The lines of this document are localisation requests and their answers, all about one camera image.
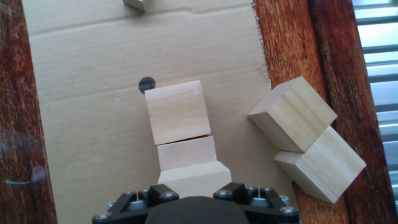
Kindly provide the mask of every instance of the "brown cardboard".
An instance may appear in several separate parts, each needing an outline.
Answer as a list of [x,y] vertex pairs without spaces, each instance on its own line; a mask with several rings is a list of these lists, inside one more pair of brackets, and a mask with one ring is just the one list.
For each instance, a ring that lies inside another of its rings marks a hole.
[[143,77],[201,80],[217,158],[235,182],[295,199],[276,147],[247,119],[269,93],[249,0],[24,1],[59,224],[88,223],[159,178]]

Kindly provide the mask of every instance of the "wooden cube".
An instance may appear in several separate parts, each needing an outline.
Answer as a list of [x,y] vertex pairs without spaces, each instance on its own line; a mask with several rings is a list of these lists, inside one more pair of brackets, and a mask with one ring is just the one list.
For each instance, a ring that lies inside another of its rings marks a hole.
[[145,12],[148,8],[149,0],[123,0],[123,3]]
[[157,146],[161,171],[217,161],[212,136]]
[[210,134],[199,80],[145,91],[156,145]]
[[162,171],[159,177],[159,184],[170,187],[180,198],[213,197],[213,193],[231,181],[229,169],[220,162],[170,169]]
[[336,119],[303,78],[276,86],[249,118],[283,151],[305,152]]
[[366,166],[331,127],[305,153],[279,152],[276,163],[309,195],[335,203]]

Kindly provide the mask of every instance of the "screw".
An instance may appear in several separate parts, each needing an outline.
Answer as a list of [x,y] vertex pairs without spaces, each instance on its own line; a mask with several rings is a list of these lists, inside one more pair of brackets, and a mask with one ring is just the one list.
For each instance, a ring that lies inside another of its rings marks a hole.
[[111,214],[110,212],[105,212],[104,214],[96,215],[95,218],[96,218],[97,220],[105,220],[105,219],[111,218],[111,215],[112,215],[112,214]]
[[177,197],[177,193],[175,192],[164,192],[161,196],[162,199],[170,200]]
[[230,197],[230,196],[232,196],[232,192],[230,190],[218,190],[216,192],[216,196],[218,196],[218,197]]
[[289,206],[289,198],[283,195],[279,196],[280,199],[282,199],[282,201],[285,203],[286,206]]
[[280,212],[282,212],[283,214],[291,214],[297,212],[297,209],[295,209],[294,207],[286,206],[280,208]]
[[114,204],[115,202],[116,202],[116,201],[112,201],[112,202],[108,203],[108,210],[111,209],[111,207],[113,206],[113,204]]

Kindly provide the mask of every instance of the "wooden frame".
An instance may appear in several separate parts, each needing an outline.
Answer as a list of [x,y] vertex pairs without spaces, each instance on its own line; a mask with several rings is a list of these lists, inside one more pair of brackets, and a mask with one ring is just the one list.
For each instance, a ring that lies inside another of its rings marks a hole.
[[[333,127],[367,163],[357,181],[335,205],[310,197],[294,185],[303,222],[397,223],[351,1],[257,0],[255,3],[272,86],[304,76],[337,113]],[[0,70],[0,129],[35,133],[42,147],[30,159],[42,161],[47,167],[22,1],[2,0],[1,4],[17,11],[13,17],[7,11],[0,11],[0,29],[4,34],[0,36],[0,59],[7,65]],[[18,34],[18,41],[12,40],[11,30]],[[0,165],[4,166],[3,157]],[[57,222],[49,180],[44,189],[3,185],[0,188],[9,192],[7,198],[0,197],[0,204],[6,205],[0,208],[0,223]],[[22,191],[29,192],[29,199],[21,198]]]

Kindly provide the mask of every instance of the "bolt head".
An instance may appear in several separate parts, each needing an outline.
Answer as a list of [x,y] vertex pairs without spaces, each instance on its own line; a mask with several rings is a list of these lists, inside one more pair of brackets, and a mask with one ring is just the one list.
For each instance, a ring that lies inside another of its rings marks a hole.
[[218,197],[230,197],[232,196],[232,192],[230,190],[218,190],[216,195]]
[[105,212],[104,214],[96,215],[95,218],[96,218],[97,220],[105,220],[105,219],[111,218],[111,215],[112,215],[112,214],[111,214],[110,212]]
[[110,209],[110,208],[114,205],[115,202],[116,202],[116,201],[109,202],[109,203],[108,203],[108,209]]
[[173,199],[177,196],[175,192],[164,192],[160,197],[163,199]]
[[280,212],[282,212],[283,214],[291,214],[291,213],[297,212],[297,209],[294,207],[285,206],[285,207],[280,208]]

